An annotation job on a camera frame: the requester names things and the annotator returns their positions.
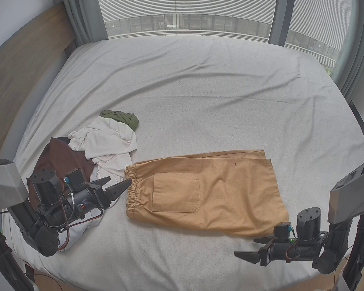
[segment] olive green cloth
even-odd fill
[[[103,110],[100,112],[100,116],[104,118],[112,118],[117,122],[122,122],[130,126],[132,130],[135,130],[138,126],[139,120],[133,113],[125,113],[121,111]]]

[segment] wrinkled sheet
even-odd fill
[[[76,49],[38,106],[16,155],[25,181],[52,136],[87,126],[101,110],[139,118],[132,162],[235,149],[265,150],[295,226],[304,208],[364,162],[349,106],[309,54],[224,37],[145,36]],[[43,257],[9,215],[7,243],[32,267],[87,290],[277,290],[315,276],[311,262],[267,267],[234,257],[252,238],[131,220],[126,195],[64,253]],[[355,222],[349,245],[353,243]]]

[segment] brown garment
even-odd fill
[[[288,212],[263,150],[170,157],[126,167],[126,213],[144,222],[259,236]]]
[[[47,167],[55,169],[57,176],[62,179],[65,173],[73,169],[82,169],[85,179],[89,182],[94,163],[92,160],[86,160],[84,151],[73,151],[64,141],[52,137],[40,154],[34,171]],[[27,178],[27,184],[30,204],[36,207],[40,201],[30,178]]]

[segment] mattress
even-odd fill
[[[34,113],[15,162],[23,181],[50,137],[90,124],[103,109],[139,118],[132,162],[236,149],[265,150],[295,226],[364,162],[364,137],[316,59],[288,48],[213,36],[145,36],[77,48]],[[69,250],[43,257],[14,220],[3,230],[30,266],[86,290],[278,290],[317,274],[311,262],[267,267],[234,256],[252,238],[132,220],[126,195]],[[350,233],[352,244],[355,227]]]

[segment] wooden floor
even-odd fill
[[[339,270],[341,270],[344,267],[345,263],[346,260],[343,259],[341,261],[341,264],[336,270],[336,277],[339,275],[340,273]],[[44,273],[34,270],[34,274],[44,274]],[[85,291],[83,289],[67,285],[61,281],[57,282],[61,285],[63,291]],[[45,276],[35,275],[35,283],[37,284],[40,291],[61,291],[59,286],[51,278],[47,278]],[[334,284],[334,272],[329,275],[319,274],[318,276],[308,281],[301,282],[299,284],[296,284],[289,288],[282,289],[280,291],[314,291],[315,289],[330,290],[333,287],[333,284]],[[364,291],[364,279],[360,281],[356,291]]]

